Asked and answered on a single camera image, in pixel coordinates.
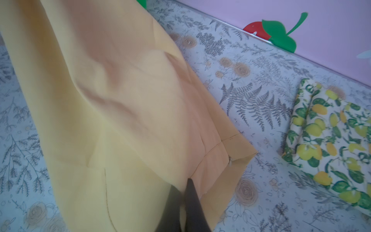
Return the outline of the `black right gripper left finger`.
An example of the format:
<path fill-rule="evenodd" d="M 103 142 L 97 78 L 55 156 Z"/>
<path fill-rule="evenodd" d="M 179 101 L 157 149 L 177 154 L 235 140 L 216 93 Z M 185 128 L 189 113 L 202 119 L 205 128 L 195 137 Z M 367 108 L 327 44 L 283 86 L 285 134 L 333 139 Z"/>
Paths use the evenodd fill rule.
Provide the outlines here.
<path fill-rule="evenodd" d="M 171 186 L 166 206 L 155 232 L 181 232 L 180 206 L 182 193 Z"/>

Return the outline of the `lemon print skirt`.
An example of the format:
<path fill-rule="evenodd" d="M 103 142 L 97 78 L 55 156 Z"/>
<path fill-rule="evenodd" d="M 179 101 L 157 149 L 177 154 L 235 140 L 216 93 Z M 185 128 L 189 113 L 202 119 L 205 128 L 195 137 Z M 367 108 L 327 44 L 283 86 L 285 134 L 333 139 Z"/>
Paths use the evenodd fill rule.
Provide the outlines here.
<path fill-rule="evenodd" d="M 313 79 L 299 84 L 283 159 L 332 195 L 371 213 L 371 112 Z"/>

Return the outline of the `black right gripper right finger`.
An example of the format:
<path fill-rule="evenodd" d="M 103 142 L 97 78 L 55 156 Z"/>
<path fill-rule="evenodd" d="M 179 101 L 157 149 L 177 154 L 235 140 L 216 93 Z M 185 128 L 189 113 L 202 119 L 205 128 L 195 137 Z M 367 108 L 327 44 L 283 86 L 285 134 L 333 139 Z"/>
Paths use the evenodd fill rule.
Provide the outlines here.
<path fill-rule="evenodd" d="M 185 231 L 211 232 L 192 179 L 187 180 L 184 201 L 186 210 Z"/>

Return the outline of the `tan skirt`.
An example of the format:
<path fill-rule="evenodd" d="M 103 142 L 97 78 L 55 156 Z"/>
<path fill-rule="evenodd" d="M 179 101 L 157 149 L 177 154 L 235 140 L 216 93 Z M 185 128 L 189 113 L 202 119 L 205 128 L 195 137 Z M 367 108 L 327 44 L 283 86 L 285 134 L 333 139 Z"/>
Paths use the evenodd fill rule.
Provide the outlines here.
<path fill-rule="evenodd" d="M 256 150 L 137 1 L 1 1 L 1 34 L 72 232 L 155 232 L 192 179 L 214 230 Z"/>

